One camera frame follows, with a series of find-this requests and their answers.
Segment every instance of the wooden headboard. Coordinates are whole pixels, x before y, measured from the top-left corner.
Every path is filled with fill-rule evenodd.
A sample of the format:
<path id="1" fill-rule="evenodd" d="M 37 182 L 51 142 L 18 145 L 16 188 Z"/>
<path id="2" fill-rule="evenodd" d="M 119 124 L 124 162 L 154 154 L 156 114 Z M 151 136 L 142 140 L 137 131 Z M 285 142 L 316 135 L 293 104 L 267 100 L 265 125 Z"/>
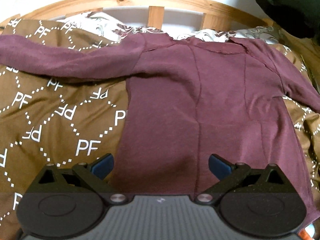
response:
<path id="1" fill-rule="evenodd" d="M 6 24 L 15 18 L 49 20 L 61 16 L 72 16 L 87 11 L 102 11 L 117 6 L 148 6 L 148 26 L 161 29 L 164 8 L 179 8 L 204 13 L 200 30 L 230 30 L 233 21 L 248 27 L 268 26 L 271 22 L 259 19 L 249 13 L 211 0 L 63 0 L 21 16 L 15 15 L 0 23 Z"/>

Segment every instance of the orange object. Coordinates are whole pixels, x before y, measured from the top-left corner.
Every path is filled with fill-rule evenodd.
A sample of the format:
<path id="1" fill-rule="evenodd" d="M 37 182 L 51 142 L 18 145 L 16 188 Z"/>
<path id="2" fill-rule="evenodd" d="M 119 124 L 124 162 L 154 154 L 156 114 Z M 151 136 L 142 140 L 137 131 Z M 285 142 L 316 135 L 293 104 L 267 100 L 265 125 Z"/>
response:
<path id="1" fill-rule="evenodd" d="M 313 240 L 313 238 L 309 236 L 305 229 L 301 230 L 298 235 L 301 237 L 302 240 Z"/>

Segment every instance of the purple garment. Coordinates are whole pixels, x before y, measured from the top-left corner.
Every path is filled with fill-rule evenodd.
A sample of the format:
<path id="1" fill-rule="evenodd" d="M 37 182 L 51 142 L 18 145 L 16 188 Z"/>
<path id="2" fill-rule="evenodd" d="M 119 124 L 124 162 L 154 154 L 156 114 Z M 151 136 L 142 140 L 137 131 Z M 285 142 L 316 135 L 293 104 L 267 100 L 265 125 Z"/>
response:
<path id="1" fill-rule="evenodd" d="M 319 113 L 320 96 L 261 40 L 175 41 L 138 33 L 83 54 L 1 35 L 0 63 L 55 77 L 128 76 L 128 114 L 110 182 L 122 192 L 199 193 L 218 181 L 208 169 L 216 153 L 257 169 L 277 163 L 307 207 L 305 225 L 320 216 L 282 99 L 287 95 Z"/>

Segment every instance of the silver bolt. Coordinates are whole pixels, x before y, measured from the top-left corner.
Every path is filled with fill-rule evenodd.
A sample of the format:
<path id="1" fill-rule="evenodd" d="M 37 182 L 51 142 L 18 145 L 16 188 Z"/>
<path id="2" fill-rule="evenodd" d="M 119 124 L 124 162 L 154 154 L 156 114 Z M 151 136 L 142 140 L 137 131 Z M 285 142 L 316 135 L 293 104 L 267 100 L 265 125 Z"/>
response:
<path id="1" fill-rule="evenodd" d="M 123 194 L 113 194 L 110 199 L 112 202 L 121 203 L 126 200 L 126 197 Z"/>
<path id="2" fill-rule="evenodd" d="M 213 197 L 210 194 L 200 194 L 197 196 L 197 199 L 200 202 L 210 202 L 211 200 L 213 200 Z"/>

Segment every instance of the gray ribbed panel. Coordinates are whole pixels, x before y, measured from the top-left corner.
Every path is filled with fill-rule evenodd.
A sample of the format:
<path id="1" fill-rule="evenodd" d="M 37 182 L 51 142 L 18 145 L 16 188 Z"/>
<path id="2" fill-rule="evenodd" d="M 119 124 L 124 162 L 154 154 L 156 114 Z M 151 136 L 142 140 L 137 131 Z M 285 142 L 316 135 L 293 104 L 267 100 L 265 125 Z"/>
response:
<path id="1" fill-rule="evenodd" d="M 136 196 L 127 205 L 110 208 L 103 221 L 91 232 L 72 238 L 72 240 L 200 239 L 258 240 L 233 231 L 220 220 L 212 207 L 197 205 L 191 202 L 188 196 Z M 296 235 L 281 239 L 300 240 Z M 39 239 L 27 236 L 25 240 Z"/>

